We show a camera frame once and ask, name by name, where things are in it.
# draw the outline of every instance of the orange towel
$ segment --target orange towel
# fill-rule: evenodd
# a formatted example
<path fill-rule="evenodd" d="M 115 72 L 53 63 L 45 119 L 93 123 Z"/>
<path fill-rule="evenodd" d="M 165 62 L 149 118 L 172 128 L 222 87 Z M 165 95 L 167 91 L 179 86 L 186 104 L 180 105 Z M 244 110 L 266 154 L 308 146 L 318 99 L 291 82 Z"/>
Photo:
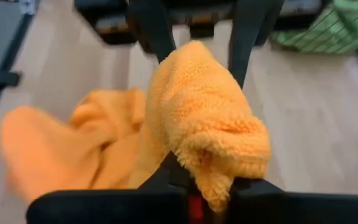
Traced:
<path fill-rule="evenodd" d="M 265 126 L 231 74 L 201 42 L 172 52 L 141 91 L 95 91 L 63 124 L 29 107 L 6 115 L 2 156 L 28 202 L 60 189 L 136 189 L 169 151 L 215 212 L 235 177 L 261 178 Z"/>

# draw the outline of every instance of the fluffy towel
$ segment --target fluffy towel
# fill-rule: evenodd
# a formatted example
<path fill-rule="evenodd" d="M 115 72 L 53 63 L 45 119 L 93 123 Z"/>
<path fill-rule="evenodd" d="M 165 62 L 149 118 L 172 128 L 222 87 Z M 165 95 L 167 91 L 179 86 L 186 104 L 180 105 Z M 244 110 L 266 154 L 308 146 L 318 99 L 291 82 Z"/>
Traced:
<path fill-rule="evenodd" d="M 146 106 L 139 90 L 96 91 L 69 124 L 18 108 L 2 121 L 1 142 L 12 184 L 29 202 L 60 189 L 136 189 L 173 151 L 220 212 L 234 178 L 263 177 L 270 159 L 265 126 L 201 42 L 160 64 Z"/>

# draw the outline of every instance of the towel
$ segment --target towel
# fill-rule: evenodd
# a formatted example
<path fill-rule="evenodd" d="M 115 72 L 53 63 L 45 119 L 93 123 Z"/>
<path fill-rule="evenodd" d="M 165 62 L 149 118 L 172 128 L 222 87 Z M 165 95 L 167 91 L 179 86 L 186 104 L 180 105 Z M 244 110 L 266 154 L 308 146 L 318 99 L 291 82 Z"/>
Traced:
<path fill-rule="evenodd" d="M 140 90 L 90 93 L 65 124 L 22 107 L 1 125 L 10 183 L 31 202 L 62 189 L 136 189 L 172 151 L 215 212 L 235 177 L 267 171 L 267 129 L 198 41 L 172 52 Z"/>

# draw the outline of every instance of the wooden floor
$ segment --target wooden floor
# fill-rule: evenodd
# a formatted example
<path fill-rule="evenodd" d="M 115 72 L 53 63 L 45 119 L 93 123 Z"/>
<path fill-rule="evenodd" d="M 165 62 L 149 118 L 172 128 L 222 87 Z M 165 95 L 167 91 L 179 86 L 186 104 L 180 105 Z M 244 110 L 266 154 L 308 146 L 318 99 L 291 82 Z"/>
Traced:
<path fill-rule="evenodd" d="M 230 24 L 205 44 L 224 65 Z M 189 40 L 174 30 L 177 45 Z M 136 45 L 108 47 L 73 12 L 71 0 L 43 0 L 14 66 L 19 87 L 0 99 L 0 120 L 19 105 L 67 120 L 95 88 L 147 89 L 157 66 Z M 244 84 L 254 113 L 268 126 L 274 159 L 267 179 L 297 192 L 358 194 L 358 57 L 254 50 Z M 7 189 L 0 160 L 0 223 L 24 223 L 25 205 Z"/>

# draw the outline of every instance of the green fabric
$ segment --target green fabric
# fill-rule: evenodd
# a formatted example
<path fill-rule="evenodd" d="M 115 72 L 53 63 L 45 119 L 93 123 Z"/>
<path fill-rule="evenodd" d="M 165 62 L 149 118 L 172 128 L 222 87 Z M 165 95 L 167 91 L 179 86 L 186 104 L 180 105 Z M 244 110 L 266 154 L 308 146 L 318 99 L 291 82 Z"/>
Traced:
<path fill-rule="evenodd" d="M 276 32 L 272 41 L 299 52 L 353 52 L 358 49 L 358 1 L 335 0 L 308 30 Z"/>

